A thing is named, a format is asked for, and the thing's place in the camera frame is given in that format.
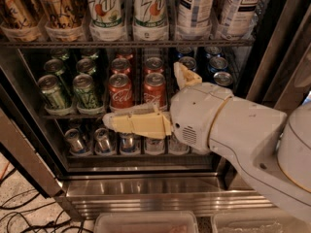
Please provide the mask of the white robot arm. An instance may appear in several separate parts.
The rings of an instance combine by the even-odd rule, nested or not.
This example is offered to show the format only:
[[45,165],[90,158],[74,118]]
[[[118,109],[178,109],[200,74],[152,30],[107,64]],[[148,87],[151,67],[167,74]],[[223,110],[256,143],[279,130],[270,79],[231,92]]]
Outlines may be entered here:
[[179,62],[174,75],[180,90],[167,112],[155,103],[133,106],[105,115],[105,126],[155,139],[173,134],[201,153],[212,151],[274,205],[310,222],[310,105],[288,115],[205,83]]

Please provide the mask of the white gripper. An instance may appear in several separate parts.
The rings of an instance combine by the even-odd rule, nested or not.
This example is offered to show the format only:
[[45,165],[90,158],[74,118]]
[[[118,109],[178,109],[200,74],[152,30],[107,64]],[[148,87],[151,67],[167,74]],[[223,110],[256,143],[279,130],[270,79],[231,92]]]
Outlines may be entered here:
[[181,90],[171,98],[170,114],[163,112],[157,103],[145,103],[106,114],[102,118],[105,126],[115,132],[154,139],[171,135],[173,126],[181,143],[197,153],[210,152],[208,138],[212,124],[233,93],[228,88],[203,83],[198,74],[181,62],[174,63],[174,75]]

